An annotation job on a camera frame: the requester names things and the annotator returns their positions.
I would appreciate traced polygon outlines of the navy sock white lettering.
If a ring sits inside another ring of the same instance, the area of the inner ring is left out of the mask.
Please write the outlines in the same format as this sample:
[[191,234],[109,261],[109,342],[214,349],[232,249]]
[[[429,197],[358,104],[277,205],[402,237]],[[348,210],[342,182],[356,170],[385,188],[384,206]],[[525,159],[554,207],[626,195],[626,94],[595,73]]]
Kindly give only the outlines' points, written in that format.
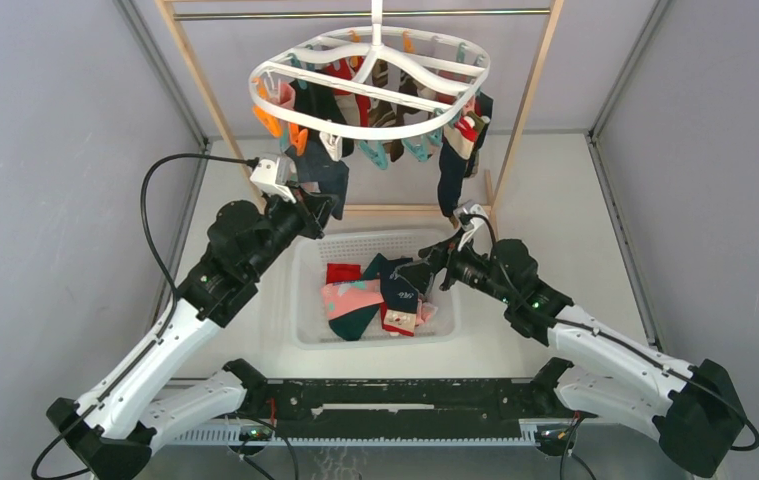
[[413,261],[410,257],[380,258],[379,280],[383,303],[380,307],[382,328],[393,335],[413,337],[420,307],[419,292],[396,273],[400,266]]

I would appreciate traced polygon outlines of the navy blue sock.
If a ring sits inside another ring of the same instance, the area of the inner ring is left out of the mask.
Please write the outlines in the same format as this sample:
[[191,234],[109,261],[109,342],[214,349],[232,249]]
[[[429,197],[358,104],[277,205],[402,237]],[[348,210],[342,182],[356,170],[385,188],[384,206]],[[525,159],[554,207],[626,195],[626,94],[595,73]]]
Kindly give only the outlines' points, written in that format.
[[348,166],[332,160],[324,146],[315,141],[309,141],[302,154],[297,153],[295,146],[290,146],[285,154],[293,161],[300,183],[317,183],[320,193],[337,198],[332,216],[341,221],[349,184]]

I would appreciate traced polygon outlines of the red and beige sock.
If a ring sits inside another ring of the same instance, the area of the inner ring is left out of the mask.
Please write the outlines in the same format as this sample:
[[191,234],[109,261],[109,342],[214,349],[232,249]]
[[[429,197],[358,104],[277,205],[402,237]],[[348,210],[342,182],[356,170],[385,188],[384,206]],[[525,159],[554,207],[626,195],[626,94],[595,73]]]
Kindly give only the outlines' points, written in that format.
[[360,280],[361,276],[361,266],[358,264],[328,263],[325,282],[327,284],[352,282]]

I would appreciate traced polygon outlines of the dark teal sock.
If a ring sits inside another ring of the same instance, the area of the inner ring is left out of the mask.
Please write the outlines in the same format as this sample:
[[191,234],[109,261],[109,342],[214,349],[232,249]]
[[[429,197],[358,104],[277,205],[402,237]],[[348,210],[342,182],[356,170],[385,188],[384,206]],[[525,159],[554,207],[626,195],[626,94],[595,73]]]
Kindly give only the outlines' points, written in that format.
[[[361,270],[362,276],[360,280],[379,279],[378,274],[381,257],[384,256],[382,254],[376,254],[368,266],[364,270]],[[344,341],[360,340],[367,330],[367,327],[370,325],[371,321],[379,313],[380,307],[381,305],[379,306],[377,312],[364,309],[344,315],[334,320],[328,320],[328,325],[332,332]]]

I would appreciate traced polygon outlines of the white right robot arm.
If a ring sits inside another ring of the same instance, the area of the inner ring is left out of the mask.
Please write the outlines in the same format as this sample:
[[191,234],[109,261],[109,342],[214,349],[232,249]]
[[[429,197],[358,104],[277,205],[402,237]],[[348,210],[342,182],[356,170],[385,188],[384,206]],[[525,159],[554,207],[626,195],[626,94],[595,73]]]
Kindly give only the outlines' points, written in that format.
[[460,282],[501,301],[513,330],[555,354],[560,373],[532,391],[544,415],[569,409],[628,427],[702,478],[712,477],[729,452],[759,447],[723,366],[669,356],[604,324],[542,280],[519,239],[500,240],[480,254],[456,233],[394,274],[422,293],[441,276],[443,291]]

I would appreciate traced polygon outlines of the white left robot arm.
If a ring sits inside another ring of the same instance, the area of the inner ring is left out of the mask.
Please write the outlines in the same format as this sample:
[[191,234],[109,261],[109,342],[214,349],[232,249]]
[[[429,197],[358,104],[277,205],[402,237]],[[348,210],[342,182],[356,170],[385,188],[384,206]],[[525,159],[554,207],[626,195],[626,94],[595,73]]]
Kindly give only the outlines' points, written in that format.
[[266,407],[266,388],[225,366],[209,379],[157,400],[174,373],[218,336],[258,291],[262,275],[298,237],[318,239],[336,208],[334,195],[291,189],[263,211],[233,201],[208,228],[208,246],[169,307],[132,351],[78,399],[57,399],[47,417],[98,479],[133,479],[181,434],[217,416],[245,417]]

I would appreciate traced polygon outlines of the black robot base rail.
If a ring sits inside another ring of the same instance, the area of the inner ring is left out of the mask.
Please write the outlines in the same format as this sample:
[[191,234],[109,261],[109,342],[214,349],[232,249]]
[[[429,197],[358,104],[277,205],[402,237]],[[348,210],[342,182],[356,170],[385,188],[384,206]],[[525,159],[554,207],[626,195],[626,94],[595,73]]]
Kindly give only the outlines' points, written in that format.
[[526,422],[567,421],[555,394],[571,362],[554,358],[531,379],[270,379],[244,359],[224,369],[247,397],[238,416],[290,440],[523,440]]

